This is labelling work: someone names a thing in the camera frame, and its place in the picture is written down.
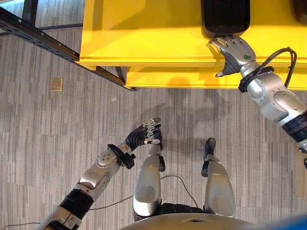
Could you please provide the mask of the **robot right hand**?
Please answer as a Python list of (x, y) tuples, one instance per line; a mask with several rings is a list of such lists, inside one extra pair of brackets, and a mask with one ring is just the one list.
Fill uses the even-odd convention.
[(249, 44), (240, 37), (217, 37), (209, 41), (224, 56), (225, 64), (222, 71), (216, 73), (216, 77), (223, 77), (240, 73), (244, 78), (259, 64), (256, 62), (256, 54)]

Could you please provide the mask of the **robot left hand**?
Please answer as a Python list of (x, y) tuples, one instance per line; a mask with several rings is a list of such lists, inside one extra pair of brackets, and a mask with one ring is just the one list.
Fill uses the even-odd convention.
[(154, 144), (163, 149), (161, 118), (156, 117), (141, 124), (138, 128), (134, 129), (125, 139), (124, 143), (127, 144), (131, 151), (142, 145)]

